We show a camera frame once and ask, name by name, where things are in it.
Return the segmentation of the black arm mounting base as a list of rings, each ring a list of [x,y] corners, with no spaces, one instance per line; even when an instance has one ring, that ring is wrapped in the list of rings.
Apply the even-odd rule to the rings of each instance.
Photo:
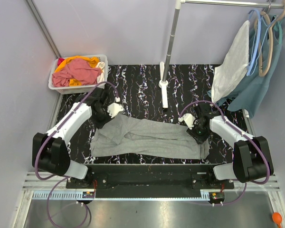
[[[202,190],[232,190],[217,180],[211,164],[92,164],[85,180],[72,178],[68,189],[96,189],[96,199],[202,199]]]

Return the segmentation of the grey t shirt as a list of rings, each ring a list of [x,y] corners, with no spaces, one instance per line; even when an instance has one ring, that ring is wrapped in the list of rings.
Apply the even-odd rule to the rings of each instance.
[[[90,144],[94,157],[136,153],[175,159],[205,159],[209,142],[198,144],[187,127],[117,115],[97,129]]]

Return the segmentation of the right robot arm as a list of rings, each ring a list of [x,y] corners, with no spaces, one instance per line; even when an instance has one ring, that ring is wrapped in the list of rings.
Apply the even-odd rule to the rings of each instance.
[[[213,174],[217,180],[238,180],[263,185],[274,173],[268,141],[253,136],[234,125],[213,102],[201,100],[190,103],[195,115],[182,111],[179,121],[184,122],[198,144],[203,144],[210,133],[216,133],[233,149],[231,163],[216,165]]]

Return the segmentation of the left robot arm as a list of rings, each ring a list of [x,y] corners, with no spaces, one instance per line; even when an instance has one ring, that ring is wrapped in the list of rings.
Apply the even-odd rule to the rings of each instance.
[[[97,129],[112,120],[105,105],[107,92],[95,87],[91,94],[79,96],[71,110],[46,133],[33,137],[32,166],[39,180],[45,181],[54,176],[86,179],[88,167],[70,159],[67,145],[81,127],[91,119]]]

